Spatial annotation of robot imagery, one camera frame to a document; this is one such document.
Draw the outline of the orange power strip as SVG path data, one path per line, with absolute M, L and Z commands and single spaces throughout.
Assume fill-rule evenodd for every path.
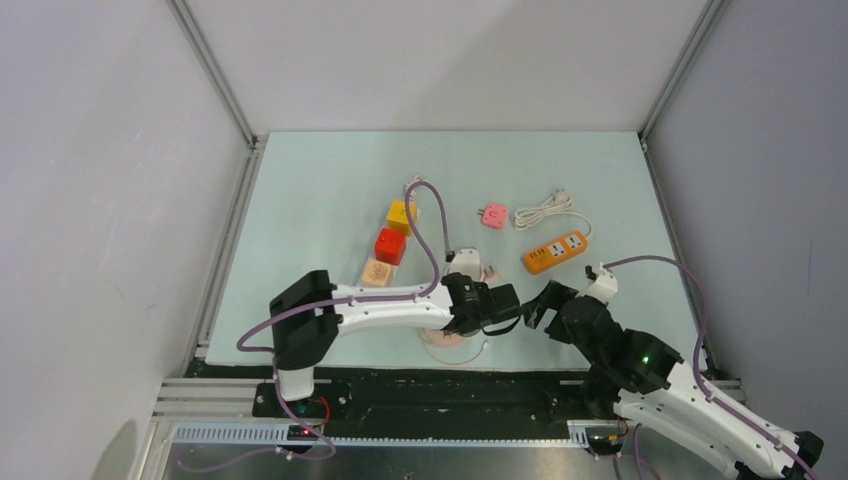
M 525 270 L 538 275 L 583 254 L 589 239 L 580 231 L 573 231 L 526 252 L 522 257 Z

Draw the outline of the pink square plug adapter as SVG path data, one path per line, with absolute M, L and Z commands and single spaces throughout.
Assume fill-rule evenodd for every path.
M 509 209 L 505 205 L 490 202 L 478 210 L 478 215 L 483 226 L 501 230 L 509 219 Z

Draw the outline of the white multicolour power strip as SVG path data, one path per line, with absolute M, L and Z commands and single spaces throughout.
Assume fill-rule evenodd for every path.
M 400 198 L 389 204 L 383 224 L 361 269 L 358 287 L 392 286 L 406 253 L 407 239 L 412 236 L 406 213 L 406 193 L 413 183 L 423 179 L 421 175 L 413 176 L 403 187 Z

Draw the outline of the red cube socket adapter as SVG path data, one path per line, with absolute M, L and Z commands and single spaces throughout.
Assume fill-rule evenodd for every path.
M 374 257 L 393 266 L 399 266 L 406 251 L 407 237 L 389 228 L 382 228 L 374 244 Z

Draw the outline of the beige cube plug adapter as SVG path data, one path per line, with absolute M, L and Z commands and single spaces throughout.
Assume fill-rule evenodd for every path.
M 365 287 L 387 288 L 392 284 L 394 273 L 393 265 L 369 258 L 360 276 L 360 283 Z

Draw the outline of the yellow cube socket adapter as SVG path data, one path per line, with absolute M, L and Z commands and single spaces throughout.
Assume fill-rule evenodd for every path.
M 417 205 L 409 202 L 410 213 L 407 213 L 406 203 L 403 200 L 394 200 L 386 214 L 386 227 L 409 237 L 412 235 L 411 224 L 418 218 Z

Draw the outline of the pink round power strip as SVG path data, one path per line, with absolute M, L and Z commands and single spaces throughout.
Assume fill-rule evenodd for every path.
M 419 329 L 418 335 L 425 346 L 440 349 L 454 349 L 465 341 L 460 335 L 447 334 L 441 330 Z

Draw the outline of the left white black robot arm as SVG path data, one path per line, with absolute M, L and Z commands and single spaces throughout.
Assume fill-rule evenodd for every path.
M 277 403 L 292 416 L 314 406 L 314 369 L 334 341 L 389 327 L 413 327 L 471 336 L 521 316 L 514 287 L 490 287 L 461 273 L 437 283 L 366 288 L 335 284 L 325 270 L 305 274 L 269 303 L 274 324 L 272 366 Z

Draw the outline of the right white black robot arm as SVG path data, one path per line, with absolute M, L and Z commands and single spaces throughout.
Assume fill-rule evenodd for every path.
M 729 479 L 805 479 L 823 441 L 783 429 L 752 413 L 693 371 L 656 336 L 624 329 L 608 304 L 615 278 L 596 275 L 574 290 L 551 281 L 522 307 L 525 324 L 575 346 L 590 369 L 580 392 L 584 410 L 635 421 L 699 456 Z

